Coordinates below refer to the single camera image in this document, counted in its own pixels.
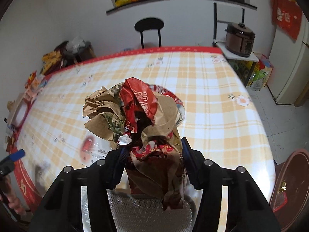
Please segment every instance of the white refrigerator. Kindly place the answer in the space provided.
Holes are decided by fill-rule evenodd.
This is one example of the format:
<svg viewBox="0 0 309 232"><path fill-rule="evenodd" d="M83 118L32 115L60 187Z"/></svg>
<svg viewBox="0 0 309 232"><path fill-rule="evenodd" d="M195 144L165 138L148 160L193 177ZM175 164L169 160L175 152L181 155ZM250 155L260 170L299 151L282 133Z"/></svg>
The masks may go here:
<svg viewBox="0 0 309 232"><path fill-rule="evenodd" d="M296 41L277 27L269 56L274 69L267 85L277 104L294 104L309 81L309 23L302 15Z"/></svg>

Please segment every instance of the dining table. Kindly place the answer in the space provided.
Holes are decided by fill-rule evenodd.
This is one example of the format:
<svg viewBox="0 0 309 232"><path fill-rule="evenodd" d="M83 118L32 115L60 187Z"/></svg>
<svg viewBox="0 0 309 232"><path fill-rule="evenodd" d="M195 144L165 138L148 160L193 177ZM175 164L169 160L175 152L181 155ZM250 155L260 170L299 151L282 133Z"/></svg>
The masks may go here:
<svg viewBox="0 0 309 232"><path fill-rule="evenodd" d="M70 66L46 77L48 83L32 104L15 149L26 156L14 171L19 187L35 211L65 166L84 168L80 148L88 130L85 98L135 77L163 86L182 100L181 138L220 167L245 167L267 201L275 184L268 138L248 91L216 47L161 47L120 52ZM126 171L117 189L128 191ZM199 208L202 190L187 185ZM223 187L218 231L225 231L228 187Z"/></svg>

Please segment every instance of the tiled floor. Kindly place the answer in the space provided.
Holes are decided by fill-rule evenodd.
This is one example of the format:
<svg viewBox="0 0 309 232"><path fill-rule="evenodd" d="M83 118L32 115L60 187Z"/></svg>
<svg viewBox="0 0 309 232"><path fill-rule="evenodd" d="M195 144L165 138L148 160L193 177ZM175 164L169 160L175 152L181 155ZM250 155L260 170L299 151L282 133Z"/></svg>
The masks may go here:
<svg viewBox="0 0 309 232"><path fill-rule="evenodd" d="M248 92L261 117L274 160L280 164L297 149L309 150L309 101L302 107L276 105L267 87Z"/></svg>

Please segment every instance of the blue handle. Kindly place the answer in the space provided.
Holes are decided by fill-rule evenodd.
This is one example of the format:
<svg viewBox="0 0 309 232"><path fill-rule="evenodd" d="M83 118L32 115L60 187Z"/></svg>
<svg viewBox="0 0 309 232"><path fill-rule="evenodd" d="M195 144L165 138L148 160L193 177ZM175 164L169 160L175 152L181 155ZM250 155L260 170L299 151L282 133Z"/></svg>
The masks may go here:
<svg viewBox="0 0 309 232"><path fill-rule="evenodd" d="M26 155L25 151L23 149L17 151L16 153L12 153L11 155L9 155L11 161L15 162L18 161L19 159L21 159L22 157L24 157Z"/></svg>

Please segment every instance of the white wall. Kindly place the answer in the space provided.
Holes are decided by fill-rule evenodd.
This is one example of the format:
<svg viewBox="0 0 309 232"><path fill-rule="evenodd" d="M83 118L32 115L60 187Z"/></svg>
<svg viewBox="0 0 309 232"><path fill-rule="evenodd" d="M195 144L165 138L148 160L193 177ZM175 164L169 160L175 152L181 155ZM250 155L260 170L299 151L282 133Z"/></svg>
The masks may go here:
<svg viewBox="0 0 309 232"><path fill-rule="evenodd" d="M24 91L29 74L42 66L42 56L61 42L42 0L14 0L0 21L0 159L7 117L7 101Z"/></svg>
<svg viewBox="0 0 309 232"><path fill-rule="evenodd" d="M48 11L67 39L80 35L90 40L97 55L136 48L139 33L134 24L141 18L163 19L162 44L210 46L213 39L213 1L165 0L134 6L111 15L111 0L45 0ZM270 53L274 26L271 23L270 0L250 0L257 11L246 9L245 23L256 33L254 50ZM158 44L156 32L145 32L145 42Z"/></svg>

